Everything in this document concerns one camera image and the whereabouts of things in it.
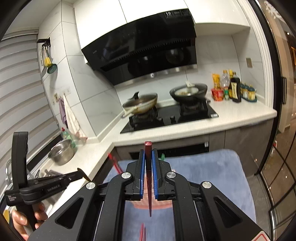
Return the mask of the person's left hand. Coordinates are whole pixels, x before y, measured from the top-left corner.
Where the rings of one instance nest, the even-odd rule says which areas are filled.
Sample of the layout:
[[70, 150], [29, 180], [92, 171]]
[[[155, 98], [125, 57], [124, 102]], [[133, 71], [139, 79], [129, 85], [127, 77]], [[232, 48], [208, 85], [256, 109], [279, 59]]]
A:
[[[45, 213], [45, 206], [43, 202], [40, 202], [37, 207], [37, 210], [34, 212], [35, 218], [37, 219], [37, 223], [35, 224], [36, 229], [39, 228], [41, 224], [43, 224], [48, 219], [48, 216]], [[28, 240], [29, 235], [25, 231], [25, 226], [29, 225], [27, 217], [23, 213], [17, 210], [13, 210], [12, 218], [15, 230], [21, 235], [24, 240]]]

